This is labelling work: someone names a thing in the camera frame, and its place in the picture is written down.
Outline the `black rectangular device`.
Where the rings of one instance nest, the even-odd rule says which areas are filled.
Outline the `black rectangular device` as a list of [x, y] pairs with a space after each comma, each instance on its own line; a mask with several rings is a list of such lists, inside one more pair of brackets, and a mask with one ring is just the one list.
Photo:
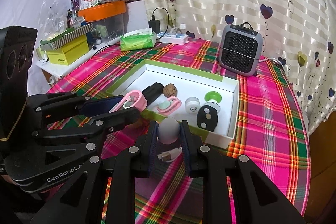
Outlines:
[[147, 105], [151, 105], [157, 98], [162, 95], [163, 84], [154, 83], [142, 91], [143, 96], [147, 100]]

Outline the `pink clip large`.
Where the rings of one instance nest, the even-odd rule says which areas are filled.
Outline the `pink clip large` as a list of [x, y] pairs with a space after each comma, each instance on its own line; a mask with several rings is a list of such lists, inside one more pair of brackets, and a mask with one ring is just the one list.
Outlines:
[[147, 107], [147, 100], [139, 90], [131, 90], [128, 92], [116, 106], [110, 109], [109, 112], [112, 113], [132, 107], [135, 107], [140, 112], [145, 110]]

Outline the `plaid tablecloth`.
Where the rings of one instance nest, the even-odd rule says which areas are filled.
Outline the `plaid tablecloth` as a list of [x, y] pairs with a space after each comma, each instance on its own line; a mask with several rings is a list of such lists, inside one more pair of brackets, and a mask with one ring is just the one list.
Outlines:
[[[192, 39], [186, 45], [157, 44], [143, 51], [122, 52], [110, 46], [59, 80], [51, 92], [106, 97], [107, 89], [140, 61], [151, 59], [182, 65], [240, 82], [235, 139], [224, 155], [248, 155], [286, 195], [300, 213], [307, 206], [310, 187], [310, 149], [301, 109], [283, 71], [263, 61], [254, 77], [221, 68], [218, 45]], [[202, 180], [186, 176], [182, 158], [159, 164], [150, 179], [137, 180], [137, 223], [201, 223]]]

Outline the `clear plastic bag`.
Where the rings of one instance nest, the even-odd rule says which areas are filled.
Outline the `clear plastic bag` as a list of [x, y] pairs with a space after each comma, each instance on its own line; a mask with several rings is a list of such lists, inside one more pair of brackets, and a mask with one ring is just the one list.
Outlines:
[[66, 7], [60, 0], [43, 0], [39, 12], [41, 40], [52, 40], [67, 28]]

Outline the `pink clip small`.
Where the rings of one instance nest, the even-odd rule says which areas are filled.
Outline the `pink clip small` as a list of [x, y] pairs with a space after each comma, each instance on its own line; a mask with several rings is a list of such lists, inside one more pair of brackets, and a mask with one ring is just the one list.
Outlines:
[[157, 106], [157, 110], [161, 115], [169, 116], [176, 110], [178, 110], [182, 105], [182, 101], [175, 96], [167, 98], [166, 101], [160, 103]]

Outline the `yellow shoe box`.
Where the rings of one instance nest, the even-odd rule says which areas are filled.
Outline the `yellow shoe box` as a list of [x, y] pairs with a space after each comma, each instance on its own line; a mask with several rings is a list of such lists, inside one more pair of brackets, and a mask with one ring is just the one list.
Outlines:
[[82, 35], [56, 50], [46, 51], [51, 64], [71, 65], [89, 52], [87, 36]]

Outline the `green white suction stamp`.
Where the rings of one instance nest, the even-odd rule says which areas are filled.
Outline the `green white suction stamp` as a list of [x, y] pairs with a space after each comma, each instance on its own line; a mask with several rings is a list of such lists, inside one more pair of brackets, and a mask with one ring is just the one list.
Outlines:
[[222, 101], [222, 96], [220, 93], [216, 92], [216, 91], [210, 91], [208, 93], [206, 93], [205, 95], [205, 102], [206, 103], [214, 103], [219, 105], [220, 102]]

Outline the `green tissue pack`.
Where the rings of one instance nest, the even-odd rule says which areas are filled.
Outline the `green tissue pack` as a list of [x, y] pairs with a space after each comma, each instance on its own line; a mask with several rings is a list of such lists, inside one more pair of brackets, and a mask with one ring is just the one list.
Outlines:
[[151, 27], [128, 32], [120, 38], [122, 52], [153, 48], [156, 44], [157, 34]]

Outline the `white round timer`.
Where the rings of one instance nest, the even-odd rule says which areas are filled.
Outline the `white round timer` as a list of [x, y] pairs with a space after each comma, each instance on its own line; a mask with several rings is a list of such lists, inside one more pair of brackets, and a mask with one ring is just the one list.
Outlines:
[[188, 114], [197, 114], [201, 107], [201, 103], [197, 97], [189, 97], [185, 101], [185, 110]]

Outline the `brown walnut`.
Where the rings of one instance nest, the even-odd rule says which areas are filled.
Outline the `brown walnut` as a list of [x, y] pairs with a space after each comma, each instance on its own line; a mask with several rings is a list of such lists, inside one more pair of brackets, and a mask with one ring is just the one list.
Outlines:
[[162, 90], [162, 93], [165, 97], [169, 98], [171, 96], [177, 96], [178, 94], [178, 91], [177, 91], [177, 88], [175, 87], [174, 84], [170, 83], [166, 86], [164, 86], [163, 90]]

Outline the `heart pattern curtain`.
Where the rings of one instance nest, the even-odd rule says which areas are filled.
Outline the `heart pattern curtain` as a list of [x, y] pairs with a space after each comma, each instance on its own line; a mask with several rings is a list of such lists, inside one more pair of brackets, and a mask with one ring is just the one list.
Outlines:
[[279, 59], [293, 83], [308, 132], [335, 110], [335, 0], [144, 0], [162, 28], [219, 42], [224, 27], [248, 22], [263, 53]]

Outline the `grey mini heater fan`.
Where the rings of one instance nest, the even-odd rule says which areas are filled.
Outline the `grey mini heater fan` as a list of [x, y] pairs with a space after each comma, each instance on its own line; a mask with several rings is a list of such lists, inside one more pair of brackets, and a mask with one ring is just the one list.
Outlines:
[[221, 67], [244, 77], [256, 75], [263, 37], [250, 23], [230, 24], [223, 30], [218, 62]]

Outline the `black oval three-button pad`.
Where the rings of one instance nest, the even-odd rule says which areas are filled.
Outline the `black oval three-button pad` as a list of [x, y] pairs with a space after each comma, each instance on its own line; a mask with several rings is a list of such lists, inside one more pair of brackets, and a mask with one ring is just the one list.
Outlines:
[[197, 113], [197, 126], [203, 130], [214, 132], [217, 125], [217, 110], [209, 105], [202, 106]]

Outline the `white round bulb light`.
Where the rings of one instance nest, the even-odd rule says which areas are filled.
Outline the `white round bulb light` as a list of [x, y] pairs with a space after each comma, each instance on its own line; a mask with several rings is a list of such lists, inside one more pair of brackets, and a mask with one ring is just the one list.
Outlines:
[[179, 123], [174, 118], [166, 118], [158, 126], [158, 139], [163, 144], [172, 144], [179, 137]]

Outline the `black charger adapter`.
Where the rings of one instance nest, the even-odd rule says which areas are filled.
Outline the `black charger adapter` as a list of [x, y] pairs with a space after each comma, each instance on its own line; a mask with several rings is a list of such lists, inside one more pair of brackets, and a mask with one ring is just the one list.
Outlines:
[[161, 25], [159, 19], [151, 19], [148, 21], [149, 27], [152, 29], [153, 32], [159, 34], [161, 32]]

